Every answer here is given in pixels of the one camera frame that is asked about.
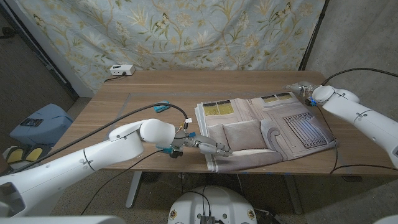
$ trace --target floral backdrop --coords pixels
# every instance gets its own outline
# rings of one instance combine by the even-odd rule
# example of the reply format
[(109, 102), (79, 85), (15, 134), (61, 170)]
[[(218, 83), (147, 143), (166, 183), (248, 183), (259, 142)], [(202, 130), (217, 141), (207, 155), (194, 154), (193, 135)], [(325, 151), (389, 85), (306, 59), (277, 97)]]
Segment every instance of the floral backdrop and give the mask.
[(297, 70), (325, 0), (17, 0), (94, 92), (137, 70)]

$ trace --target small cushion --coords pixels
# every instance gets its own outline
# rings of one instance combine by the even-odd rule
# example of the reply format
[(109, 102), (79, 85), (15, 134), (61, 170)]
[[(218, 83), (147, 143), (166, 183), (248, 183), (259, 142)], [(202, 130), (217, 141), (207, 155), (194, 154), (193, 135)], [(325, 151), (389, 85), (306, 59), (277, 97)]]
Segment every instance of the small cushion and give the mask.
[(224, 132), (233, 151), (267, 148), (262, 138), (259, 120), (224, 124)]
[(214, 139), (214, 141), (228, 146), (228, 141), (226, 140), (223, 124), (209, 126), (207, 127), (207, 131), (209, 133), (209, 138), (212, 138)]

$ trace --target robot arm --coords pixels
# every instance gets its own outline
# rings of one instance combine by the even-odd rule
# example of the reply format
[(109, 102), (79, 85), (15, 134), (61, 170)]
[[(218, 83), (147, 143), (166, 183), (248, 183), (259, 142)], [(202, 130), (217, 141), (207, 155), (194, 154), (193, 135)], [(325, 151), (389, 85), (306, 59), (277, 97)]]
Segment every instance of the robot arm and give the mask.
[(201, 152), (228, 156), (228, 147), (204, 136), (187, 136), (185, 130), (158, 119), (147, 119), (116, 128), (109, 140), (81, 149), (33, 169), (0, 177), (0, 212), (24, 216), (36, 204), (97, 170), (133, 159), (144, 151), (141, 140), (181, 149), (199, 147)]
[(323, 109), (349, 122), (369, 139), (382, 147), (393, 165), (398, 168), (398, 123), (372, 109), (359, 104), (359, 98), (348, 90), (332, 86), (316, 86), (308, 82), (285, 86), (303, 96), (312, 93), (312, 99)]

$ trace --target wire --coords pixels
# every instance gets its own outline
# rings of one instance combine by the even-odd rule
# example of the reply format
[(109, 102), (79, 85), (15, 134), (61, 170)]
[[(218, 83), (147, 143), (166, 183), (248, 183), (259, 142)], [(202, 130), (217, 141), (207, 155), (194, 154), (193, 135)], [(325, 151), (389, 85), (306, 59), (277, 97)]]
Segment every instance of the wire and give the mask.
[(239, 178), (239, 174), (236, 174), (236, 176), (238, 177), (239, 185), (241, 186), (242, 196), (244, 197), (243, 187), (242, 187), (241, 179)]
[(390, 170), (396, 170), (398, 171), (397, 168), (393, 168), (393, 167), (386, 167), (386, 166), (379, 166), (379, 165), (369, 165), (369, 164), (353, 164), (353, 165), (345, 165), (345, 166), (339, 166), (334, 168), (330, 174), (332, 174), (334, 171), (344, 168), (344, 167), (378, 167), (378, 168), (385, 168), (385, 169), (390, 169)]
[(184, 137), (174, 138), (174, 139), (185, 139), (185, 138), (187, 138), (187, 137), (189, 137), (189, 136), (184, 136)]
[(126, 74), (127, 74), (126, 72), (123, 72), (122, 75), (120, 75), (120, 76), (118, 76), (118, 77), (106, 79), (104, 82), (111, 81), (111, 80), (115, 80), (115, 79), (120, 79), (121, 77), (125, 77)]
[(64, 145), (63, 147), (61, 147), (61, 148), (59, 148), (59, 149), (53, 151), (52, 153), (49, 153), (49, 154), (47, 154), (46, 156), (43, 156), (43, 157), (41, 157), (40, 159), (37, 159), (37, 160), (34, 161), (34, 162), (31, 162), (31, 163), (29, 163), (29, 164), (27, 164), (27, 165), (24, 165), (24, 166), (21, 167), (21, 168), (18, 168), (18, 169), (16, 169), (16, 170), (12, 171), (10, 174), (15, 174), (16, 172), (20, 172), (20, 171), (22, 171), (22, 170), (24, 170), (24, 169), (26, 169), (26, 168), (28, 168), (28, 167), (31, 167), (31, 166), (34, 165), (34, 164), (37, 164), (37, 163), (39, 163), (39, 162), (42, 162), (43, 160), (45, 160), (45, 159), (47, 159), (47, 158), (49, 158), (49, 157), (51, 157), (51, 156), (53, 156), (53, 155), (55, 155), (55, 154), (57, 154), (57, 153), (63, 151), (64, 149), (66, 149), (66, 148), (68, 148), (68, 147), (70, 147), (70, 146), (72, 146), (72, 145), (74, 145), (74, 144), (76, 144), (76, 143), (78, 143), (78, 142), (80, 142), (80, 141), (82, 141), (82, 140), (84, 140), (84, 139), (86, 139), (86, 138), (92, 136), (93, 134), (96, 134), (96, 133), (100, 132), (101, 130), (107, 128), (108, 126), (110, 126), (110, 125), (112, 125), (112, 124), (114, 124), (114, 123), (116, 123), (116, 122), (118, 122), (118, 121), (120, 121), (120, 120), (122, 120), (122, 119), (124, 119), (124, 118), (126, 118), (126, 117), (128, 117), (128, 116), (130, 116), (130, 115), (132, 115), (132, 114), (134, 114), (134, 113), (138, 113), (138, 112), (140, 112), (140, 111), (146, 110), (146, 109), (148, 109), (148, 108), (152, 108), (152, 107), (154, 107), (154, 106), (171, 106), (171, 107), (173, 107), (173, 108), (179, 110), (179, 111), (184, 115), (185, 119), (188, 119), (188, 116), (187, 116), (187, 114), (184, 112), (184, 110), (181, 109), (181, 108), (179, 108), (178, 106), (175, 106), (175, 105), (170, 104), (170, 103), (154, 103), (154, 104), (152, 104), (152, 105), (148, 105), (148, 106), (145, 106), (145, 107), (136, 109), (136, 110), (134, 110), (134, 111), (132, 111), (132, 112), (129, 112), (129, 113), (127, 113), (127, 114), (125, 114), (125, 115), (123, 115), (123, 116), (121, 116), (121, 117), (119, 117), (119, 118), (116, 118), (116, 119), (114, 119), (113, 121), (109, 122), (108, 124), (105, 124), (104, 126), (102, 126), (102, 127), (98, 128), (98, 129), (96, 129), (96, 130), (94, 130), (94, 131), (92, 131), (92, 132), (86, 134), (85, 136), (80, 137), (80, 138), (74, 140), (73, 142), (71, 142), (71, 143), (69, 143), (69, 144)]
[[(207, 199), (207, 197), (204, 194), (201, 194), (201, 193), (198, 193), (198, 192), (194, 192), (192, 190), (189, 190), (189, 191), (187, 191), (185, 193), (195, 193), (195, 194), (201, 195), (202, 199), (205, 198), (206, 201), (207, 201), (207, 204), (209, 205), (209, 216), (211, 215), (210, 202), (209, 202), (209, 200)], [(205, 216), (205, 201), (204, 200), (203, 200), (203, 215)]]
[(151, 155), (153, 155), (153, 154), (155, 154), (155, 153), (158, 153), (158, 152), (162, 152), (162, 151), (163, 151), (163, 150), (158, 150), (158, 151), (155, 151), (155, 152), (149, 154), (148, 156), (146, 156), (146, 157), (140, 159), (138, 162), (136, 162), (136, 163), (135, 163), (134, 165), (132, 165), (131, 167), (125, 169), (125, 170), (122, 171), (122, 172), (120, 172), (118, 175), (115, 175), (114, 177), (110, 178), (107, 182), (105, 182), (105, 184), (103, 184), (103, 185), (97, 190), (97, 192), (95, 192), (94, 196), (93, 196), (93, 197), (91, 198), (91, 200), (88, 202), (88, 204), (86, 205), (85, 209), (81, 212), (80, 215), (83, 215), (83, 214), (84, 214), (84, 212), (87, 210), (88, 206), (91, 204), (91, 202), (93, 201), (93, 199), (95, 198), (95, 196), (98, 194), (98, 192), (99, 192), (107, 183), (109, 183), (111, 180), (117, 178), (117, 177), (120, 176), (121, 174), (127, 172), (129, 169), (133, 168), (135, 165), (137, 165), (138, 163), (140, 163), (140, 162), (143, 161), (144, 159), (148, 158), (149, 156), (151, 156)]
[(267, 215), (270, 214), (270, 212), (268, 212), (267, 210), (262, 210), (262, 209), (258, 209), (258, 208), (253, 208), (254, 210), (260, 211), (260, 212), (265, 212)]
[[(203, 191), (201, 192), (201, 201), (203, 202), (203, 215), (205, 215), (205, 202), (204, 202), (204, 196), (205, 196), (205, 189), (206, 189), (207, 185), (205, 185), (205, 187), (203, 188)], [(211, 212), (210, 212), (210, 204), (209, 204), (209, 217), (211, 216)]]
[(334, 78), (334, 77), (336, 77), (336, 76), (338, 76), (338, 75), (340, 75), (342, 73), (355, 71), (355, 70), (368, 70), (368, 71), (380, 72), (380, 73), (384, 73), (384, 74), (391, 75), (393, 77), (397, 77), (398, 78), (398, 75), (395, 74), (395, 73), (386, 72), (386, 71), (375, 69), (375, 68), (351, 68), (351, 69), (347, 69), (347, 70), (344, 70), (344, 71), (341, 71), (341, 72), (338, 72), (338, 73), (332, 75), (331, 77), (329, 77), (325, 81), (323, 81), (323, 83), (321, 85), (326, 85), (326, 83), (328, 83), (329, 80), (331, 80), (332, 78)]
[(180, 179), (181, 179), (181, 192), (184, 193), (184, 186), (182, 185), (182, 173), (180, 173)]
[(321, 108), (319, 108), (319, 106), (316, 106), (316, 107), (318, 108), (319, 112), (321, 112), (322, 118), (323, 118), (323, 120), (325, 121), (326, 125), (328, 126), (331, 135), (333, 136), (333, 140), (335, 140), (336, 160), (335, 160), (335, 165), (333, 166), (333, 169), (335, 169), (336, 166), (337, 166), (337, 160), (338, 160), (338, 151), (337, 151), (336, 137), (335, 137), (335, 135), (333, 134), (333, 131), (331, 130), (328, 121), (326, 120), (325, 116), (323, 115)]

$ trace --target white power strip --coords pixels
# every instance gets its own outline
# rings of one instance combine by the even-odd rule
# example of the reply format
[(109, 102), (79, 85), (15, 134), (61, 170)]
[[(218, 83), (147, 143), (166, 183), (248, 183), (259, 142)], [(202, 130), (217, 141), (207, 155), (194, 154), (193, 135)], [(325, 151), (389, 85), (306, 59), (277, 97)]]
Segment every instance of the white power strip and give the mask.
[(112, 65), (110, 70), (112, 75), (122, 75), (123, 72), (126, 72), (126, 75), (132, 75), (136, 68), (133, 65)]

